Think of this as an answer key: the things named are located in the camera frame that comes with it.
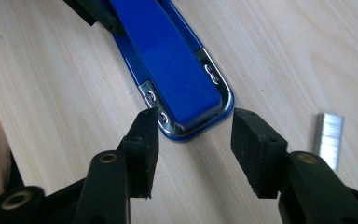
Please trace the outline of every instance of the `metal rivet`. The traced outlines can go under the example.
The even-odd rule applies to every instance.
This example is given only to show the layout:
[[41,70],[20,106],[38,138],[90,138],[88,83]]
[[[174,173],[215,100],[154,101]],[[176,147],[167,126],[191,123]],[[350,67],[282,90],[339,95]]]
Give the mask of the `metal rivet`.
[[2,209],[12,210],[28,203],[32,198],[32,193],[28,190],[19,191],[7,197],[1,204]]
[[117,160],[117,156],[115,154],[106,154],[100,158],[100,162],[102,163],[109,163],[115,160]]
[[148,91],[146,95],[150,101],[156,101],[156,96],[152,91]]
[[209,74],[209,76],[211,76],[212,82],[216,85],[219,84],[219,79],[214,74],[212,68],[208,64],[205,64],[204,68],[205,68],[205,71]]
[[299,154],[298,158],[308,164],[314,164],[316,162],[318,162],[318,160],[316,160],[316,158],[314,158],[313,156],[310,156],[308,154]]
[[164,114],[164,112],[159,113],[159,118],[161,119],[162,122],[168,123],[168,117],[166,114]]

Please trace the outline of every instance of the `light wooden surface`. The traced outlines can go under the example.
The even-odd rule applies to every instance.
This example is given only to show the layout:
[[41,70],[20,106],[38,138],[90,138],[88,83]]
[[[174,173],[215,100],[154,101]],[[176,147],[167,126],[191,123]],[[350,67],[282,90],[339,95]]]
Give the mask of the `light wooden surface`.
[[[315,116],[345,117],[338,176],[358,189],[358,1],[173,1],[235,91],[310,151]],[[85,176],[145,109],[115,42],[61,0],[0,0],[0,118],[27,185]],[[132,223],[281,223],[230,151],[232,117],[191,142],[160,135],[152,200]]]

